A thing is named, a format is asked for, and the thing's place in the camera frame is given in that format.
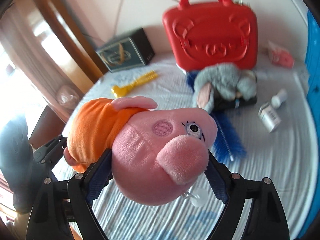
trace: tiled wall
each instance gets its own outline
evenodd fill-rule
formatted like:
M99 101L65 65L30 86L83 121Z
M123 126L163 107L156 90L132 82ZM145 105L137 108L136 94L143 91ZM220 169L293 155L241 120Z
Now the tiled wall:
M242 0L258 18L259 46L267 40L287 47L304 61L307 49L307 8L302 0ZM144 27L157 53L170 51L162 26L163 12L179 0L65 0L83 33L100 46L113 35Z

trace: pink pig plush toy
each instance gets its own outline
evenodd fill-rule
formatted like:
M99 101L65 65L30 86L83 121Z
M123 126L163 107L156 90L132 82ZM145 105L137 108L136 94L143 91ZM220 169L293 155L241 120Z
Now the pink pig plush toy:
M113 178L127 198L146 205L175 200L205 171L217 126L200 108L149 111L156 107L142 96L84 104L68 136L67 163L84 172L111 148Z

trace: gray plush toy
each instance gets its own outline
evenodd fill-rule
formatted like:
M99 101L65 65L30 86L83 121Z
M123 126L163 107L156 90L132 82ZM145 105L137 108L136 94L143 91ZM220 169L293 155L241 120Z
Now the gray plush toy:
M248 101L257 94L257 78L251 70L240 70L233 63L222 63L204 68L194 83L194 107L208 113L214 109L214 100L223 98Z

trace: pink box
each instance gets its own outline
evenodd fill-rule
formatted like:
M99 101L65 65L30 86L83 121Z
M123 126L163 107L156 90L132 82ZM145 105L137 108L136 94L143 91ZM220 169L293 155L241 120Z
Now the pink box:
M271 41L268 42L268 54L272 64L287 68L292 68L294 65L294 59L290 52Z

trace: embroidered pink cheek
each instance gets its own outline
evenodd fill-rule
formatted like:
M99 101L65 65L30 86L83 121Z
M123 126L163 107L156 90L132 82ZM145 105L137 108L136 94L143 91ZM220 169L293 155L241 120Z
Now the embroidered pink cheek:
M173 127L172 124L166 121L161 121L159 123L156 123L153 126L152 131L157 135L157 136L167 136L172 133Z

